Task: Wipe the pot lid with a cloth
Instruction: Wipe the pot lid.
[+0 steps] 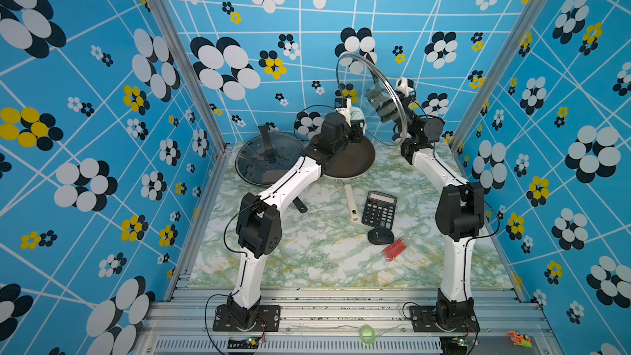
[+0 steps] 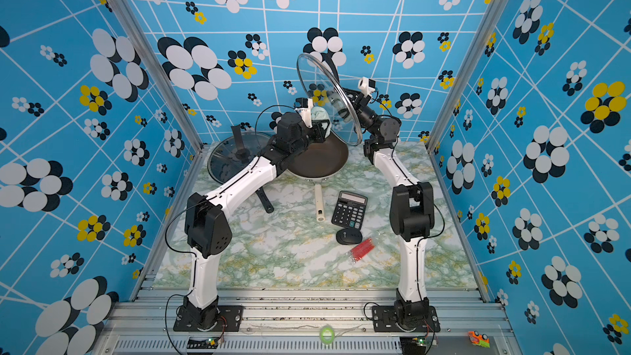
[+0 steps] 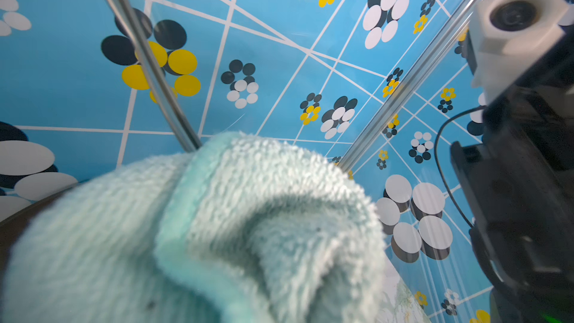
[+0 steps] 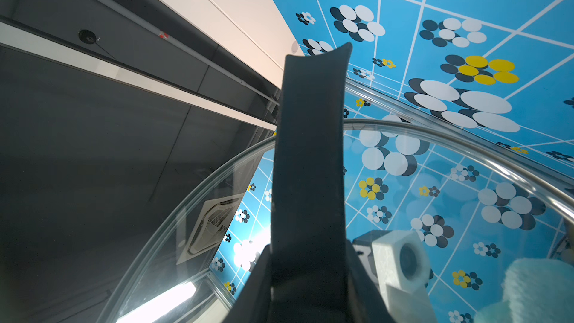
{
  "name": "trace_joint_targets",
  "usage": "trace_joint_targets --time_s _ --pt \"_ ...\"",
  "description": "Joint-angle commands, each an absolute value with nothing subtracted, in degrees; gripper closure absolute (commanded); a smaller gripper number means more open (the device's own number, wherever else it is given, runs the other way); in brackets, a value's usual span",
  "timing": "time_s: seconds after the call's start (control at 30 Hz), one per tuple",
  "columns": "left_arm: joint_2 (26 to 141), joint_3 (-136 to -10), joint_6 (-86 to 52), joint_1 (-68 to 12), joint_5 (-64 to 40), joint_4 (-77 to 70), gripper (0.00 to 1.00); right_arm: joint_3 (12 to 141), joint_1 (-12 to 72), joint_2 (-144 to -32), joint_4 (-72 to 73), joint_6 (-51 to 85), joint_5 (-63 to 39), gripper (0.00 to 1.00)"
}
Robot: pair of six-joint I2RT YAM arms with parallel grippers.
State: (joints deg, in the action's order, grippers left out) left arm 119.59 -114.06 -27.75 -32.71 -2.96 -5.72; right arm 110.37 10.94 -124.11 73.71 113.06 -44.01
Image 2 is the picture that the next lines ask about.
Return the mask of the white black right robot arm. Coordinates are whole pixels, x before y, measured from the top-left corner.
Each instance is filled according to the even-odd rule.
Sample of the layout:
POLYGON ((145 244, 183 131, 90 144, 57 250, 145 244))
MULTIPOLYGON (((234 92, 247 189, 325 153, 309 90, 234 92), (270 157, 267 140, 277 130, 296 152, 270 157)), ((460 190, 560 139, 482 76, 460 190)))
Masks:
POLYGON ((370 136, 364 142, 364 155, 391 186, 389 222, 399 237, 400 277, 394 303, 396 320, 403 330, 425 325, 435 331, 437 318, 432 313, 425 284, 425 253, 431 230, 435 227, 433 187, 415 178, 395 152, 401 121, 379 115, 369 107, 369 96, 358 90, 345 90, 353 123, 370 136))

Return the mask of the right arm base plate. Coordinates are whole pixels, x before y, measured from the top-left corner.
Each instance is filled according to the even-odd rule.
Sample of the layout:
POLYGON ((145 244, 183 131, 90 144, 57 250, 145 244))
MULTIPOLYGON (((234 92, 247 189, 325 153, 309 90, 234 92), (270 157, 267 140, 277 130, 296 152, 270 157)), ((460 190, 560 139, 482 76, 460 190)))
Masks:
POLYGON ((400 325, 393 306, 372 306, 370 317, 376 333, 439 333, 441 326, 435 307, 430 306, 429 310, 429 317, 412 325, 400 325))

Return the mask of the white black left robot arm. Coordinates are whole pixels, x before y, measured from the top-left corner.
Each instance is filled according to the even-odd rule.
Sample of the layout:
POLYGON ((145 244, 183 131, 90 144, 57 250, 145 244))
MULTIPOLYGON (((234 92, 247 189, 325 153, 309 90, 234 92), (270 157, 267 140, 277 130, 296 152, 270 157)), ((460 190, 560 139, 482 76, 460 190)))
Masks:
POLYGON ((193 328, 210 330, 220 318, 220 254, 233 238, 228 220, 246 199, 279 177, 310 145, 324 142, 331 129, 330 115, 323 108, 285 113, 275 135, 245 169, 217 189, 188 198, 185 234, 192 253, 192 277, 182 304, 182 319, 190 321, 193 328))

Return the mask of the glass pot lid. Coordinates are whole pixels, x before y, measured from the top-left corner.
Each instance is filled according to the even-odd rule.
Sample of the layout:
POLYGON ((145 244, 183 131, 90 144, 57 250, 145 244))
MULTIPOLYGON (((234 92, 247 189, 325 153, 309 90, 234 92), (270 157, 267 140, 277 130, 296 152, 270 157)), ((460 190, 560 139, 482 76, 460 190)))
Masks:
POLYGON ((231 129, 232 136, 220 141, 207 161, 210 177, 220 184, 248 166, 270 139, 268 134, 243 131, 240 126, 231 129))
POLYGON ((358 146, 362 141, 362 128, 351 98, 340 84, 333 59, 328 54, 323 59, 300 54, 297 73, 314 109, 322 108, 327 112, 331 132, 348 146, 358 146))

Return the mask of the light green microfiber cloth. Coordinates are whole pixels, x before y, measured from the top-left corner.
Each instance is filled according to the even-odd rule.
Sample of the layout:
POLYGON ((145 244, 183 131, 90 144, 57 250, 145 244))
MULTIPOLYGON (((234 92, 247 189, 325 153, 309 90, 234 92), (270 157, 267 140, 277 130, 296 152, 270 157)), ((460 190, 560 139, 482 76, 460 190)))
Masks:
POLYGON ((320 106, 314 106, 311 110, 311 119, 313 123, 330 124, 330 115, 327 110, 320 106))

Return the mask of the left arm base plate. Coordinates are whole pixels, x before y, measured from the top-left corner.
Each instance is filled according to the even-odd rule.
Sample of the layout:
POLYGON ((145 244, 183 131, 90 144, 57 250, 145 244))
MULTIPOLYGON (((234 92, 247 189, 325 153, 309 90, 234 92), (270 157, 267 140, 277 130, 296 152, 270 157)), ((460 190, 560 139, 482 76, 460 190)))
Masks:
POLYGON ((173 330, 176 332, 239 332, 243 321, 243 306, 210 307, 200 312, 195 307, 177 310, 173 330))

